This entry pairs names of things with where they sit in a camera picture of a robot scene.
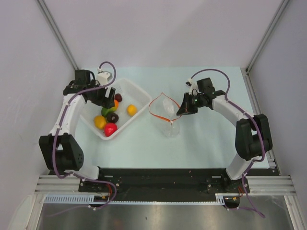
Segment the red toy apple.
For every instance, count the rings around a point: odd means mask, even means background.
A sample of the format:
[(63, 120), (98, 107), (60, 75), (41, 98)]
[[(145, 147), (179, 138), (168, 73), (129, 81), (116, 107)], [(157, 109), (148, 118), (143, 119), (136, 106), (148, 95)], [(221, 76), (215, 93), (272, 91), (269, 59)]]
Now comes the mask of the red toy apple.
[(104, 126), (104, 135), (106, 137), (109, 137), (109, 136), (113, 135), (117, 131), (117, 129), (118, 129), (117, 124), (115, 124), (115, 123), (107, 123)]

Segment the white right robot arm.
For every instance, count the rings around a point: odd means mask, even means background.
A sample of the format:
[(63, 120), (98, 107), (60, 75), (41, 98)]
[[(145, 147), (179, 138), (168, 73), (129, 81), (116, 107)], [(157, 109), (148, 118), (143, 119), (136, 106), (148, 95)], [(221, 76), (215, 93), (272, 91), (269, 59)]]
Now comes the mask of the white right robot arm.
[(227, 177), (221, 180), (226, 192), (238, 188), (238, 179), (245, 176), (254, 162), (264, 160), (265, 153), (272, 149), (272, 137), (268, 118), (264, 114), (255, 115), (243, 110), (231, 101), (227, 92), (216, 90), (210, 78), (196, 83), (188, 79), (189, 91), (184, 93), (183, 102), (177, 116), (192, 115), (201, 107), (208, 107), (225, 117), (236, 128), (236, 155), (226, 168)]

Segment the dark purple toy mangosteen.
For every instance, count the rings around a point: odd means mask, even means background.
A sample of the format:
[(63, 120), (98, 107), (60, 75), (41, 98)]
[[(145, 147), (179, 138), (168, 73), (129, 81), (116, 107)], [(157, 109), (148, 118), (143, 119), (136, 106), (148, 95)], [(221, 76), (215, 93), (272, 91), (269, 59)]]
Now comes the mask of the dark purple toy mangosteen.
[(119, 120), (119, 116), (116, 114), (116, 113), (114, 113), (114, 112), (111, 112), (111, 113), (109, 113), (107, 116), (106, 116), (106, 120), (107, 120), (107, 122), (109, 122), (109, 123), (117, 123), (118, 122), (118, 120)]

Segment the green orange toy mango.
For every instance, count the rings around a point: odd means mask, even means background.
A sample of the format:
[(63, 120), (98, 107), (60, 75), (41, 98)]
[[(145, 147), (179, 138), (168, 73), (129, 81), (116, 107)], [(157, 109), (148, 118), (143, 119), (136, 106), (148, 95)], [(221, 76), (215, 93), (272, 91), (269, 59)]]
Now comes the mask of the green orange toy mango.
[(117, 100), (114, 100), (114, 103), (115, 103), (115, 106), (112, 107), (112, 108), (106, 109), (106, 108), (102, 107), (101, 115), (106, 117), (109, 113), (116, 112), (117, 109), (118, 109), (119, 102)]

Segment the orange toy fruit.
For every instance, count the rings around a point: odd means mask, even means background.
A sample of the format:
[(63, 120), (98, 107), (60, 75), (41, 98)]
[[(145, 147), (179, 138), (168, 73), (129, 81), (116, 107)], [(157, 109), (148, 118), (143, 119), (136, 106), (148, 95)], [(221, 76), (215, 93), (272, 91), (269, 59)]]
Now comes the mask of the orange toy fruit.
[(128, 105), (128, 107), (127, 107), (127, 114), (129, 116), (134, 116), (134, 115), (137, 114), (137, 112), (138, 112), (138, 109), (137, 109), (137, 107), (135, 105), (133, 105), (133, 104)]

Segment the yellow toy lemon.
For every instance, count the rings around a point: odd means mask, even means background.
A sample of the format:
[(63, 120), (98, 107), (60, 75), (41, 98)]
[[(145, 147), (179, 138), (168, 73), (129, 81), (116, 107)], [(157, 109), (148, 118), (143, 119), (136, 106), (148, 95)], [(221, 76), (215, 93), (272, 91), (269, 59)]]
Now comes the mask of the yellow toy lemon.
[(103, 130), (105, 125), (107, 124), (106, 118), (102, 115), (98, 115), (94, 118), (94, 125), (96, 128)]

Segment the clear zip top bag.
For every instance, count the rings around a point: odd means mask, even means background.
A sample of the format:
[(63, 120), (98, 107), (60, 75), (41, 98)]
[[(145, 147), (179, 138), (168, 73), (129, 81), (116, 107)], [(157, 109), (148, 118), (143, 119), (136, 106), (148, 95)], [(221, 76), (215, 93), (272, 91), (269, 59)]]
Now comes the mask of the clear zip top bag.
[(179, 104), (163, 92), (149, 103), (148, 111), (154, 127), (167, 138), (179, 135), (178, 120), (181, 116), (176, 115), (179, 108)]

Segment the dark red toy plum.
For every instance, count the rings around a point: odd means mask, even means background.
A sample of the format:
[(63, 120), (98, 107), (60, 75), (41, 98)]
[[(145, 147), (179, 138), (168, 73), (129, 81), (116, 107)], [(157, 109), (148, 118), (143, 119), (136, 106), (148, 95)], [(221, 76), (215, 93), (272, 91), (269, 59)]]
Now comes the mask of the dark red toy plum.
[(117, 100), (119, 103), (123, 100), (122, 95), (120, 93), (116, 93), (114, 99)]

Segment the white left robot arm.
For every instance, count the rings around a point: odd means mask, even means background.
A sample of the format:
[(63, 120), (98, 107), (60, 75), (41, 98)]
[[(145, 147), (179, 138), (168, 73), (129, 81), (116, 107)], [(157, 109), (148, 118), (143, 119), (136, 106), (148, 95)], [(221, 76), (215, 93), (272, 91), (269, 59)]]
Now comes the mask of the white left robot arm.
[(97, 75), (90, 70), (76, 70), (74, 80), (63, 90), (63, 104), (55, 125), (49, 134), (39, 138), (39, 147), (49, 170), (60, 179), (73, 174), (88, 178), (89, 186), (97, 192), (105, 188), (106, 180), (99, 175), (97, 166), (84, 161), (75, 131), (87, 102), (106, 108), (115, 105), (116, 90), (111, 84), (116, 76), (116, 72), (101, 69)]

